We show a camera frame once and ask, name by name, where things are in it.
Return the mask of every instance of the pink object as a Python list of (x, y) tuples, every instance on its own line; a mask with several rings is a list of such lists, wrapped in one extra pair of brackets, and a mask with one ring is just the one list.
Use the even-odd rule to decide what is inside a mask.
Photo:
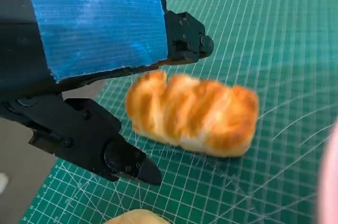
[(322, 157), (318, 187), (318, 223), (338, 223), (338, 123)]

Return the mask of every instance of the black plastic bracket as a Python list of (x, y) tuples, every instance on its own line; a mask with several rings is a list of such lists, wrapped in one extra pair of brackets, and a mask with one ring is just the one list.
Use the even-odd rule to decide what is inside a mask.
[(45, 95), (11, 101), (6, 110), (13, 113), (11, 120), (21, 114), (17, 122), (33, 130), (30, 144), (50, 154), (110, 181), (119, 176), (162, 181), (157, 166), (118, 133), (120, 121), (91, 99)]

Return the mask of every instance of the screw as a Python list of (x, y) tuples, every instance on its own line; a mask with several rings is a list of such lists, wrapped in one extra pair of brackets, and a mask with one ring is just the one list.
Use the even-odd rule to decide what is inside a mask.
[(84, 113), (83, 113), (83, 118), (84, 120), (88, 120), (90, 118), (90, 112), (88, 110), (86, 110)]
[(72, 140), (70, 138), (64, 139), (64, 141), (63, 141), (63, 147), (68, 148), (68, 147), (71, 147), (71, 145), (72, 145)]

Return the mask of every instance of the grid lines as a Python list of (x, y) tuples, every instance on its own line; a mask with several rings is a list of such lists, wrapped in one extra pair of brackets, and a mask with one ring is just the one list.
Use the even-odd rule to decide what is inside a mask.
[(102, 223), (152, 210), (170, 223), (310, 223), (317, 174), (338, 112), (338, 0), (167, 0), (215, 42), (195, 64), (164, 66), (255, 89), (260, 116), (242, 158), (214, 158), (136, 135), (124, 96), (137, 76), (107, 81), (97, 101), (160, 168), (161, 186), (116, 183), (58, 160), (22, 223)]

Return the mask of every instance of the braided bread roll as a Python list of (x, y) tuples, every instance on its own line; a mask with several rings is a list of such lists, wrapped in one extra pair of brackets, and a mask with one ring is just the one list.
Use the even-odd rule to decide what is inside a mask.
[(169, 222), (148, 210), (136, 209), (125, 212), (105, 224), (169, 224)]
[(241, 86), (152, 71), (128, 90), (133, 130), (155, 141), (212, 156), (241, 156), (258, 119), (258, 96)]

